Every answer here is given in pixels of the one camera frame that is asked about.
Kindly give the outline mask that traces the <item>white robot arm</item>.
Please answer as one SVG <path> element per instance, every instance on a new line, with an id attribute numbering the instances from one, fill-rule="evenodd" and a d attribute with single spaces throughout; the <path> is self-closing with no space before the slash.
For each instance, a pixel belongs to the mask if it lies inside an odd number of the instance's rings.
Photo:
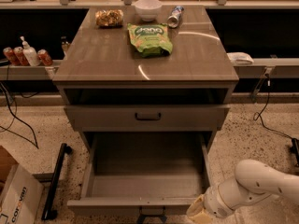
<path id="1" fill-rule="evenodd" d="M 188 208 L 186 215 L 195 224 L 210 224 L 213 217 L 227 218 L 236 209 L 268 203 L 278 197 L 299 204 L 299 176 L 282 173 L 256 160 L 242 160 L 235 174 L 209 187 Z"/>

